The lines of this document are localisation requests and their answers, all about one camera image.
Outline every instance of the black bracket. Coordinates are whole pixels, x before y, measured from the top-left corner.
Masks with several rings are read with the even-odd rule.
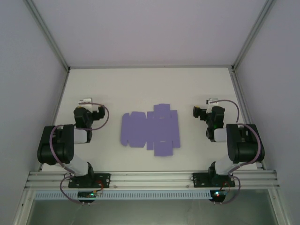
[[[220,106],[214,106],[210,113],[206,113],[206,109],[201,109],[194,106],[193,116],[195,118],[200,117],[207,124],[206,137],[210,139],[211,142],[215,141],[214,131],[218,128],[223,128],[224,122],[224,112],[225,109]]]
[[[235,187],[234,180],[228,175],[218,175],[215,170],[215,162],[208,168],[207,172],[193,173],[193,183],[195,188],[221,188]]]
[[[77,194],[78,201],[81,203],[92,203],[95,201],[95,198],[97,197],[97,192],[94,191],[79,191]]]
[[[210,201],[213,203],[222,203],[226,198],[226,195],[223,193],[223,191],[216,191],[216,190],[211,190],[210,196],[212,197]]]
[[[80,177],[73,177],[69,180],[69,188],[109,188],[111,182],[110,173],[95,173],[92,182],[82,182]]]

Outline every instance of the cable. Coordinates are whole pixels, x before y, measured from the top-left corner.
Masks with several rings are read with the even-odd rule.
[[[78,201],[78,200],[75,200],[75,199],[73,199],[73,198],[70,198],[67,194],[66,194],[66,192],[64,192],[64,190],[62,189],[62,183],[65,181],[65,180],[70,180],[70,178],[73,178],[74,176],[67,176],[66,177],[66,174],[68,174],[68,173],[65,173],[64,174],[64,178],[61,180],[61,182],[60,182],[60,191],[61,191],[61,193],[68,199],[68,200],[70,200],[71,202],[73,202],[73,203],[76,203],[76,204],[79,204],[79,205],[87,205],[88,203],[86,203],[86,202],[80,202],[80,201]],[[99,190],[96,190],[96,191],[94,191],[94,192],[98,192],[98,191],[102,191],[101,193],[103,193],[103,188],[104,188],[104,185],[103,185],[103,183],[102,183],[102,181],[97,181],[98,183],[100,183],[101,184],[101,189],[99,189]]]
[[[225,204],[232,203],[238,197],[238,195],[240,194],[240,179],[236,176],[230,176],[230,177],[238,180],[238,183],[239,183],[238,192],[231,199],[229,199],[226,202],[217,202],[217,204],[219,204],[219,205],[225,205]]]
[[[212,102],[210,102],[210,103],[216,103],[216,102],[231,102],[231,103],[233,103],[233,104],[236,106],[237,110],[238,110],[238,117],[237,117],[237,119],[236,119],[236,123],[239,122],[239,118],[240,118],[240,109],[239,109],[239,106],[238,106],[234,101],[228,100],[228,99],[222,99],[222,100],[212,101]]]
[[[97,180],[96,182],[99,183],[99,184],[101,184],[101,189],[98,189],[98,190],[96,190],[95,192],[101,191],[101,194],[103,194],[103,188],[104,188],[104,185],[103,185],[102,181]]]
[[[100,126],[100,127],[98,127],[98,128],[94,128],[94,129],[92,129],[92,128],[76,128],[76,129],[78,129],[78,130],[99,130],[99,129],[101,129],[102,127],[104,127],[104,125],[108,122],[108,119],[109,119],[109,111],[108,111],[108,109],[104,106],[104,105],[101,105],[101,104],[98,104],[98,103],[80,103],[80,105],[87,105],[87,104],[92,104],[92,105],[99,105],[99,106],[102,106],[102,107],[104,107],[105,109],[106,109],[106,111],[107,111],[107,119],[106,119],[106,121],[104,122],[104,124],[102,125],[102,126]],[[54,149],[53,149],[53,143],[52,143],[52,139],[53,139],[53,134],[54,134],[54,132],[55,132],[55,130],[58,128],[58,127],[62,127],[63,125],[57,125],[57,126],[55,126],[53,129],[52,129],[52,131],[51,131],[51,133],[50,133],[50,137],[49,137],[49,146],[50,146],[50,150],[51,150],[51,153],[52,153],[52,155],[53,155],[53,157],[55,158],[55,160],[60,164],[60,166],[62,167],[62,168],[64,168],[65,170],[67,170],[69,173],[75,173],[73,170],[71,170],[71,169],[69,169],[68,167],[66,167],[61,161],[60,161],[60,159],[57,157],[57,155],[56,155],[56,153],[55,153],[55,151],[54,151]],[[66,174],[67,173],[65,173],[64,174],[64,178],[61,180],[61,182],[60,182],[60,191],[62,192],[62,194],[68,199],[68,200],[70,200],[71,202],[73,202],[73,203],[76,203],[76,204],[85,204],[84,202],[83,203],[81,203],[80,201],[77,201],[77,200],[75,200],[75,199],[72,199],[72,198],[70,198],[64,191],[63,191],[63,189],[62,189],[62,183],[64,182],[64,180],[69,180],[70,178],[72,178],[73,176],[72,175],[70,175],[70,176],[67,176],[66,177]],[[102,182],[101,182],[101,189],[100,190],[102,190],[102,192],[103,192],[103,184],[102,184]]]
[[[249,125],[247,125],[247,124],[238,123],[237,125],[241,125],[241,126],[247,127],[253,133],[253,135],[255,136],[256,141],[257,141],[257,153],[256,153],[254,159],[252,159],[250,162],[246,162],[246,163],[242,163],[240,165],[237,165],[236,167],[234,167],[233,169],[231,169],[229,171],[229,174],[233,173],[233,171],[236,171],[237,169],[239,169],[242,166],[254,163],[258,159],[259,155],[261,154],[261,141],[259,139],[258,134]]]
[[[223,185],[222,185],[222,187],[220,188],[220,190],[219,191],[222,191],[222,188],[224,188],[224,184],[225,183],[227,183],[227,185],[228,185],[228,187],[229,187],[229,190],[228,190],[228,192],[227,192],[227,194],[230,192],[230,184],[225,180],[224,182],[223,182]]]
[[[68,199],[68,200],[70,200],[71,202],[73,202],[73,203],[76,203],[76,204],[79,204],[79,205],[83,205],[83,204],[86,204],[86,203],[81,203],[80,201],[77,201],[77,200],[75,200],[75,199],[73,199],[73,198],[70,198],[65,192],[64,192],[64,190],[62,189],[62,183],[65,181],[65,180],[67,180],[68,178],[70,179],[70,178],[73,178],[74,176],[68,176],[68,177],[65,177],[65,175],[64,175],[64,178],[61,180],[61,182],[60,182],[60,191],[61,191],[61,193]]]
[[[75,173],[73,170],[71,170],[71,169],[69,169],[68,167],[66,167],[66,166],[60,161],[60,159],[57,157],[57,155],[55,154],[55,151],[54,151],[54,149],[53,149],[53,143],[52,143],[53,134],[54,134],[54,132],[55,132],[55,130],[56,130],[57,128],[62,127],[62,126],[63,126],[63,125],[57,125],[57,126],[55,126],[55,127],[52,129],[51,133],[50,133],[50,137],[49,137],[50,151],[51,151],[53,157],[55,158],[56,162],[58,162],[58,163],[61,165],[62,168],[64,168],[65,170],[67,170],[67,171],[70,172],[70,173]]]
[[[99,106],[102,106],[102,107],[104,107],[105,110],[107,111],[107,118],[106,118],[106,121],[104,122],[104,124],[103,124],[102,126],[98,127],[98,128],[76,128],[76,129],[78,129],[78,130],[99,130],[99,129],[101,129],[102,127],[104,127],[105,124],[108,122],[108,119],[109,119],[109,111],[108,111],[108,109],[107,109],[104,105],[98,104],[98,103],[79,103],[79,104],[80,104],[80,105],[90,105],[90,104],[92,104],[92,105],[99,105]],[[60,166],[61,166],[62,168],[64,168],[65,170],[67,170],[67,171],[70,172],[70,173],[75,173],[73,170],[71,170],[71,169],[69,169],[68,167],[66,167],[66,166],[60,161],[60,159],[57,157],[57,155],[56,155],[56,153],[55,153],[55,151],[54,151],[54,149],[53,149],[53,143],[52,143],[53,134],[54,134],[54,132],[55,132],[55,130],[56,130],[57,128],[62,127],[62,126],[63,126],[63,125],[60,124],[60,125],[55,126],[55,127],[52,129],[52,131],[51,131],[51,133],[50,133],[50,137],[49,137],[50,150],[51,150],[51,153],[52,153],[53,157],[54,157],[55,160],[60,164]]]
[[[238,182],[239,182],[238,192],[237,192],[237,194],[236,194],[235,196],[233,196],[233,197],[232,197],[230,200],[228,200],[227,202],[222,202],[222,203],[219,203],[219,202],[218,202],[219,204],[228,204],[228,203],[231,203],[231,202],[232,202],[234,199],[236,199],[237,196],[240,194],[240,187],[241,187],[241,185],[240,185],[240,179],[239,179],[238,177],[236,177],[236,176],[232,176],[231,173],[233,173],[233,172],[236,171],[237,169],[241,168],[242,166],[245,166],[245,165],[254,163],[254,162],[258,159],[259,155],[261,154],[261,141],[260,141],[260,139],[259,139],[258,134],[257,134],[257,133],[249,126],[249,125],[247,125],[247,124],[238,123],[237,125],[241,125],[241,126],[247,127],[247,128],[254,134],[254,136],[255,136],[255,138],[256,138],[256,141],[257,141],[257,153],[256,153],[254,159],[252,159],[251,161],[246,162],[246,163],[242,163],[242,164],[240,164],[240,165],[234,167],[233,169],[231,169],[231,170],[228,172],[228,175],[229,175],[230,178],[234,178],[234,179],[237,179],[237,180],[238,180]]]
[[[106,108],[104,105],[102,104],[99,104],[99,103],[79,103],[80,105],[98,105],[98,106],[101,106],[101,107],[104,107],[104,109],[107,111],[107,118],[106,118],[106,121],[104,122],[103,125],[101,125],[100,127],[98,128],[75,128],[77,130],[99,130],[101,129],[102,127],[105,126],[105,124],[108,122],[108,119],[109,119],[109,111],[108,111],[108,108]]]

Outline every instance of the purple cable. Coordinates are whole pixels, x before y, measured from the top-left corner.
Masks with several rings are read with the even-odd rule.
[[[228,172],[229,177],[235,178],[235,179],[238,180],[238,182],[239,182],[239,188],[238,188],[238,192],[236,193],[236,195],[235,195],[234,197],[232,197],[230,200],[228,200],[227,202],[223,202],[223,203],[219,203],[219,202],[218,202],[218,204],[220,204],[220,205],[231,203],[231,202],[232,202],[233,200],[235,200],[235,199],[238,197],[238,195],[240,194],[240,187],[241,187],[241,185],[240,185],[240,179],[239,179],[238,177],[236,177],[236,176],[232,176],[231,173],[233,173],[234,171],[236,171],[237,169],[239,169],[240,167],[242,167],[242,166],[244,166],[244,165],[248,165],[248,164],[254,163],[254,162],[258,159],[259,155],[261,154],[261,141],[260,141],[260,139],[259,139],[258,134],[257,134],[257,133],[249,126],[249,125],[247,125],[247,124],[238,123],[237,125],[242,125],[242,126],[244,126],[244,127],[247,127],[247,128],[254,134],[254,136],[255,136],[255,138],[256,138],[256,141],[257,141],[257,153],[256,153],[254,159],[252,159],[250,162],[242,163],[242,164],[240,164],[240,165],[234,167],[233,169],[231,169],[231,170]]]
[[[236,193],[235,196],[233,196],[231,199],[229,199],[226,202],[217,202],[217,204],[219,204],[219,205],[225,205],[225,204],[232,203],[238,197],[238,195],[240,194],[240,179],[238,177],[236,177],[236,176],[230,176],[230,177],[238,180],[238,182],[239,182],[238,192]]]
[[[52,129],[52,131],[51,131],[51,133],[50,133],[50,138],[49,138],[49,146],[50,146],[50,150],[51,150],[51,153],[52,153],[53,157],[54,157],[55,160],[61,165],[62,168],[64,168],[65,170],[67,170],[67,171],[70,172],[70,173],[75,173],[73,170],[71,170],[71,169],[67,168],[66,166],[64,166],[64,164],[63,164],[63,163],[60,161],[60,159],[57,157],[57,155],[55,154],[55,151],[54,151],[54,149],[53,149],[53,144],[52,144],[53,134],[54,134],[54,132],[55,132],[55,130],[56,130],[57,128],[62,127],[62,126],[63,126],[63,125],[57,125],[57,126],[55,126],[55,127]]]
[[[102,127],[105,126],[105,124],[108,122],[108,119],[109,119],[109,111],[108,111],[108,108],[106,108],[104,105],[102,104],[99,104],[99,103],[79,103],[80,105],[98,105],[98,106],[102,106],[104,107],[104,109],[107,111],[107,118],[106,118],[106,121],[104,122],[103,125],[101,125],[100,127],[98,128],[75,128],[77,130],[99,130],[101,129]]]
[[[237,119],[236,119],[236,123],[239,122],[239,118],[240,118],[240,109],[239,109],[239,106],[238,106],[234,101],[232,101],[232,100],[227,100],[227,99],[223,99],[223,100],[213,101],[213,102],[210,102],[210,103],[216,103],[216,102],[231,102],[231,103],[233,103],[233,104],[236,106],[237,110],[238,110],[238,117],[237,117]]]
[[[68,177],[65,177],[64,176],[64,178],[61,180],[61,182],[60,182],[60,191],[62,192],[62,194],[68,199],[68,200],[70,200],[71,202],[73,202],[73,203],[76,203],[76,204],[79,204],[79,205],[82,205],[82,203],[80,202],[80,201],[77,201],[77,200],[75,200],[75,199],[73,199],[73,198],[70,198],[64,191],[63,191],[63,189],[62,189],[62,183],[66,180],[66,179],[70,179],[70,178],[72,178],[73,176],[68,176]]]
[[[101,129],[102,127],[104,127],[104,125],[108,122],[108,119],[109,119],[109,111],[108,111],[108,109],[104,106],[104,105],[101,105],[101,104],[98,104],[98,103],[80,103],[80,105],[89,105],[89,104],[91,104],[91,105],[99,105],[99,106],[103,106],[105,109],[106,109],[106,111],[107,111],[107,119],[106,119],[106,121],[104,122],[104,124],[102,125],[102,126],[100,126],[100,127],[98,127],[98,128],[94,128],[94,129],[89,129],[89,128],[76,128],[76,129],[78,129],[78,130],[99,130],[99,129]],[[71,169],[69,169],[69,168],[67,168],[67,167],[65,167],[64,166],[64,164],[60,161],[60,159],[57,157],[57,155],[55,154],[55,151],[54,151],[54,149],[53,149],[53,143],[52,143],[52,139],[53,139],[53,134],[54,134],[54,132],[55,132],[55,130],[57,129],[57,128],[59,128],[59,127],[62,127],[63,125],[57,125],[57,126],[55,126],[53,129],[52,129],[52,131],[51,131],[51,133],[50,133],[50,138],[49,138],[49,145],[50,145],[50,150],[51,150],[51,153],[52,153],[52,155],[53,155],[53,157],[55,158],[55,160],[61,165],[61,167],[62,168],[64,168],[65,170],[67,170],[68,172],[70,172],[70,173],[75,173],[73,170],[71,170]],[[70,200],[71,202],[73,202],[73,203],[76,203],[76,204],[82,204],[80,201],[77,201],[77,200],[75,200],[75,199],[72,199],[72,198],[70,198],[64,191],[63,191],[63,189],[62,189],[62,183],[64,182],[64,180],[66,180],[66,179],[70,179],[70,178],[72,178],[73,176],[68,176],[68,177],[66,177],[66,174],[64,175],[64,178],[61,180],[61,182],[60,182],[60,191],[62,192],[62,194],[68,199],[68,200]]]
[[[257,153],[256,153],[254,159],[252,159],[250,162],[242,163],[242,164],[234,167],[233,169],[231,169],[229,171],[229,174],[231,174],[233,171],[236,171],[237,169],[239,169],[242,166],[254,163],[258,159],[259,155],[261,154],[261,141],[259,139],[258,134],[249,125],[247,125],[247,124],[237,123],[237,125],[242,125],[244,127],[247,127],[254,134],[254,136],[256,138],[256,141],[257,141]]]

